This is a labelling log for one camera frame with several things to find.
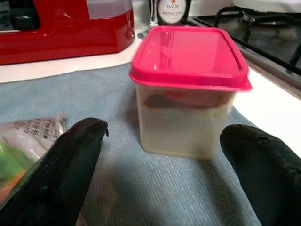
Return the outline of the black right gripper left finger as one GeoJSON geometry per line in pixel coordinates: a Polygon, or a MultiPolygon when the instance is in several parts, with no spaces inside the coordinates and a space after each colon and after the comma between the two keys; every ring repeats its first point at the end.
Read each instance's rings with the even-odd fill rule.
{"type": "Polygon", "coordinates": [[[74,226],[108,123],[85,118],[63,133],[0,204],[2,226],[74,226]]]}

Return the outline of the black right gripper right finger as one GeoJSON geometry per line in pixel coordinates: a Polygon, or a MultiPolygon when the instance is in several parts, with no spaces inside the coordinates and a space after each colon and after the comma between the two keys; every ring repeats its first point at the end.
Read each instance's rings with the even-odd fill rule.
{"type": "Polygon", "coordinates": [[[220,135],[223,153],[263,226],[301,224],[301,159],[281,139],[242,124],[220,135]]]}

